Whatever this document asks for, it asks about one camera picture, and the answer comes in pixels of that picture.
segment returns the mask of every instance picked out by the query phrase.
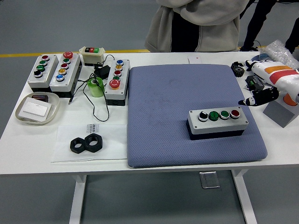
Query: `table leg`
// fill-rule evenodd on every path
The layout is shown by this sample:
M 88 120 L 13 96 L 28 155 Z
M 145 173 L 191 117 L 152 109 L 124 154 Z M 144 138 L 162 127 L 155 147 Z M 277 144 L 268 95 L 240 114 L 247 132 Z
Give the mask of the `table leg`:
M 84 199 L 84 191 L 87 175 L 76 175 L 73 178 L 76 180 L 73 204 L 71 206 L 70 224 L 79 224 Z
M 246 224 L 257 224 L 256 216 L 253 212 L 250 198 L 243 179 L 243 175 L 247 171 L 247 169 L 232 170 L 232 174 L 235 182 L 235 187 L 238 192 L 239 200 L 242 206 L 245 222 Z

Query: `black power adapter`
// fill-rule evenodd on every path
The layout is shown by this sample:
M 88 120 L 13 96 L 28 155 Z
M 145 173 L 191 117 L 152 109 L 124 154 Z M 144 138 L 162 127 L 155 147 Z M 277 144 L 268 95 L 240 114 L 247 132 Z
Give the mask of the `black power adapter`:
M 106 79 L 109 76 L 110 67 L 105 65 L 104 67 L 100 68 L 99 66 L 94 67 L 94 74 L 101 79 Z

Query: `gray control box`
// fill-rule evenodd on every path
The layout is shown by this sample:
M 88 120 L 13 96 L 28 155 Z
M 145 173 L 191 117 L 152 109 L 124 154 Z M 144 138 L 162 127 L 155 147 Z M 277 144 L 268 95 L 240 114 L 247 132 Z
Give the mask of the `gray control box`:
M 124 106 L 126 104 L 128 77 L 130 72 L 130 61 L 127 59 L 114 59 L 111 64 L 111 69 L 105 87 L 105 96 L 108 105 Z M 119 76 L 120 85 L 118 88 L 112 88 L 110 82 Z
M 42 75 L 40 77 L 37 77 L 34 73 L 35 71 L 37 71 L 37 67 L 41 66 L 40 62 L 42 61 L 46 61 L 47 64 L 43 66 L 44 71 L 41 71 Z M 51 92 L 49 85 L 57 65 L 58 58 L 56 55 L 40 55 L 37 58 L 36 63 L 34 64 L 27 80 L 33 92 Z
M 65 70 L 66 73 L 63 74 L 63 79 L 57 79 L 57 76 L 60 75 L 59 71 L 63 69 L 62 65 L 65 64 L 64 59 L 65 58 L 61 56 L 58 66 L 54 72 L 53 78 L 50 82 L 50 88 L 52 92 L 57 94 L 59 97 L 70 98 L 73 96 L 76 89 L 82 62 L 80 59 L 80 54 L 73 54 L 72 58 L 70 58 L 68 68 Z
M 241 135 L 248 124 L 239 106 L 188 112 L 187 128 L 191 140 Z

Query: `white paper sheet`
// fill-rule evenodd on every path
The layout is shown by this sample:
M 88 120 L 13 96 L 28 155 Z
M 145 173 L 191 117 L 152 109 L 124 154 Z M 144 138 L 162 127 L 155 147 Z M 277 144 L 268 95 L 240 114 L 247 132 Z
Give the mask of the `white paper sheet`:
M 75 138 L 84 139 L 91 133 L 100 135 L 103 148 L 95 153 L 71 151 L 70 143 Z M 124 160 L 127 158 L 127 125 L 89 124 L 59 126 L 51 162 Z

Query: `black pants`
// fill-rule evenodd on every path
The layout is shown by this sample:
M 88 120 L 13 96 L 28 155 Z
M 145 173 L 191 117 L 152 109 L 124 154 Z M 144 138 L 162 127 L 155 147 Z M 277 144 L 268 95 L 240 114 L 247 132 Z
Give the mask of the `black pants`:
M 171 52 L 194 52 L 199 42 L 199 25 L 173 13 L 171 25 Z
M 285 43 L 285 48 L 287 48 L 291 53 L 293 53 L 295 48 L 298 45 L 299 45 L 299 18 L 297 18 L 295 21 L 291 35 Z
M 250 0 L 247 4 L 245 10 L 240 14 L 240 18 L 243 17 L 246 9 L 254 2 Z M 266 15 L 271 11 L 272 7 L 275 5 L 276 0 L 259 0 L 253 16 L 248 24 L 247 34 L 244 41 L 243 47 L 249 49 L 253 46 L 253 41 L 256 39 L 258 33 L 262 29 L 263 22 L 267 19 Z

